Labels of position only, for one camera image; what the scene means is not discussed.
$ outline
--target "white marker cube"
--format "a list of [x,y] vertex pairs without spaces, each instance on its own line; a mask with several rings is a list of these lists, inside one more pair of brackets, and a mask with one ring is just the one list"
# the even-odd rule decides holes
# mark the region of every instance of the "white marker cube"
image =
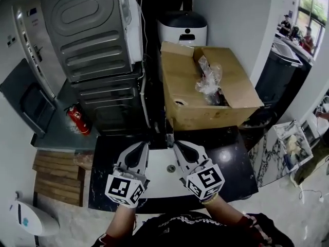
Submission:
[[140,180],[108,175],[105,195],[112,201],[130,207],[137,207],[138,199],[145,188]]
[[200,200],[219,192],[225,183],[218,165],[187,176],[186,187]]

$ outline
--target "window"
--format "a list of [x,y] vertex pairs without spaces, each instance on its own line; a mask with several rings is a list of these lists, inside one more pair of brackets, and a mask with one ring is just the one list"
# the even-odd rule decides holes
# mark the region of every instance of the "window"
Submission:
[[329,0],[300,0],[296,25],[301,35],[306,35],[306,26],[311,27],[314,41],[313,56],[317,56],[325,32]]

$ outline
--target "wooden pallet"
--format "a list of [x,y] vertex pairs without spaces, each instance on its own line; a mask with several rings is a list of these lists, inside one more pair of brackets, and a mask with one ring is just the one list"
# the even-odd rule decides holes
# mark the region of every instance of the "wooden pallet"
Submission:
[[38,151],[33,169],[34,191],[71,205],[82,206],[85,171],[73,162],[73,153]]

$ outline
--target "blue sticker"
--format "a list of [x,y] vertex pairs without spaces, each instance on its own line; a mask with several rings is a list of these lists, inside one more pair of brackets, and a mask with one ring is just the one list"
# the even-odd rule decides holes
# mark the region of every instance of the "blue sticker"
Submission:
[[29,220],[28,220],[27,218],[24,218],[24,219],[23,219],[23,225],[24,225],[25,227],[27,227],[28,223],[29,223]]

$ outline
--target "door handle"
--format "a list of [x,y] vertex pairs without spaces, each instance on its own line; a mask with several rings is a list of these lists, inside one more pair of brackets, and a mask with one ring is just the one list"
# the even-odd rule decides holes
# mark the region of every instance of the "door handle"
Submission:
[[42,61],[42,57],[40,55],[40,50],[42,49],[42,47],[41,48],[38,48],[37,45],[34,45],[33,48],[35,50],[36,57],[38,58],[39,62],[41,62]]

